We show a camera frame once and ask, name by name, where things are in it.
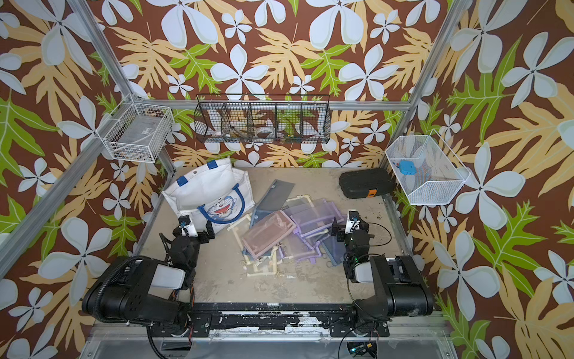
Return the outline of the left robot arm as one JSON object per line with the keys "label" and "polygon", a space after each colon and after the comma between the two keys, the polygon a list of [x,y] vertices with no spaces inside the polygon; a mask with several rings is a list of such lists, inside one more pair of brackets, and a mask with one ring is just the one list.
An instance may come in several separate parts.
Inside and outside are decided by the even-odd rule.
{"label": "left robot arm", "polygon": [[160,236],[164,261],[134,255],[118,257],[82,299],[82,311],[102,323],[134,323],[184,328],[192,304],[163,299],[152,287],[172,291],[191,290],[202,244],[215,238],[212,223],[197,236],[175,233],[173,240]]}

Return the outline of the cream mesh pouch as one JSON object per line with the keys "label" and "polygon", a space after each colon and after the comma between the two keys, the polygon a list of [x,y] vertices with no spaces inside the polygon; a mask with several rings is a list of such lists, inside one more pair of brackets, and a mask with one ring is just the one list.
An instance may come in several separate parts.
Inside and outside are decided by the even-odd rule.
{"label": "cream mesh pouch", "polygon": [[248,277],[260,277],[277,274],[279,246],[275,245],[269,252],[254,260],[245,248],[241,235],[244,234],[251,224],[251,214],[247,214],[234,224],[227,227],[227,231],[233,234],[240,254],[243,257],[242,266]]}

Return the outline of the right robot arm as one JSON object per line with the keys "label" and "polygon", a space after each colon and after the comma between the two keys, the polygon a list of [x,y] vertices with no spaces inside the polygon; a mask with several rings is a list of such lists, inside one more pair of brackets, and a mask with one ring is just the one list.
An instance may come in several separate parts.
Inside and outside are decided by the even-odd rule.
{"label": "right robot arm", "polygon": [[371,283],[374,295],[354,299],[354,322],[381,323],[392,317],[422,317],[433,312],[433,299],[410,256],[388,259],[370,251],[369,223],[353,213],[345,224],[333,221],[330,234],[345,245],[342,264],[348,283]]}

